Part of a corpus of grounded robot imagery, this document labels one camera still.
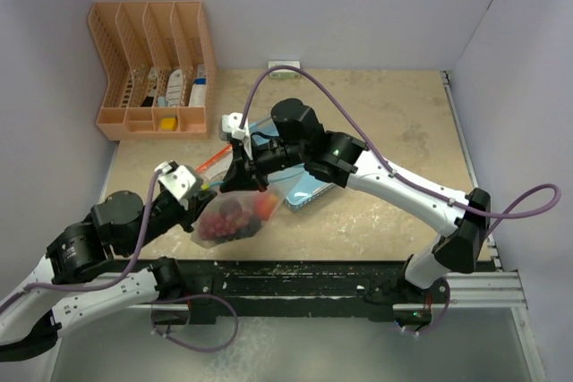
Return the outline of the red grapes toy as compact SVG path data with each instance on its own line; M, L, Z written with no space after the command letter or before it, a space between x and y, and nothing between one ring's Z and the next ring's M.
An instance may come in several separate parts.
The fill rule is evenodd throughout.
M208 213L199 221L199 236L206 241L234 239L234 232L246 223L247 215L223 216L219 213Z

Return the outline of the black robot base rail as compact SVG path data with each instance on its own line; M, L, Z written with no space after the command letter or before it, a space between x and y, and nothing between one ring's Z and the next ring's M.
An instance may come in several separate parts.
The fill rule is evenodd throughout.
M440 278L427 290L403 279L401 261L184 260L188 302L156 304L159 324L210 325L219 317L366 318L425 326L449 301Z

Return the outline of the black grapes toy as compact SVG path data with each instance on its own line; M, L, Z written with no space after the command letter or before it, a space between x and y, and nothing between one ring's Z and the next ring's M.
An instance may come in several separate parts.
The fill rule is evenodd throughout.
M250 216L246 223L242 224L234 232L234 239L240 240L253 237L262 228L262 221L257 216Z

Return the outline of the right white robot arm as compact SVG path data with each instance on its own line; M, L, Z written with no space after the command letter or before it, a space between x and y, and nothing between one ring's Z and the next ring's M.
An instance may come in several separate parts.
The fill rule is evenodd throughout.
M415 216L437 236L407 261L398 280L399 295L408 302L419 302L448 273L475 271L488 222L473 211L489 208L486 191L444 188L400 166L384 165L366 142L325 130L299 99L278 102L270 117L277 136L256 144L245 115L223 115L220 135L231 144L233 156L222 192L265 191L270 174L302 166L320 181L364 192Z

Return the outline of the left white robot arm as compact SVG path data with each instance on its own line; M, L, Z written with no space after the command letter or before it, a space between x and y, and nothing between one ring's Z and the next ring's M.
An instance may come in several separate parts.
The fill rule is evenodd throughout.
M93 206L49 244L30 275L1 303L1 360L25 361L53 348L76 327L133 304L174 303L187 289L175 259L162 257L140 271L129 263L103 284L115 255L136 260L141 248L180 225L187 233L216 197L198 191L178 201L168 191L148 200L117 191Z

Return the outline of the clear zip top bag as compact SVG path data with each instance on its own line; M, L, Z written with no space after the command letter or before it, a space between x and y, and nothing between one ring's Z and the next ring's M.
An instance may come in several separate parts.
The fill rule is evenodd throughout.
M228 144L217 154L209 158L206 162L196 168L196 172L208 182L221 181L233 158L233 147Z

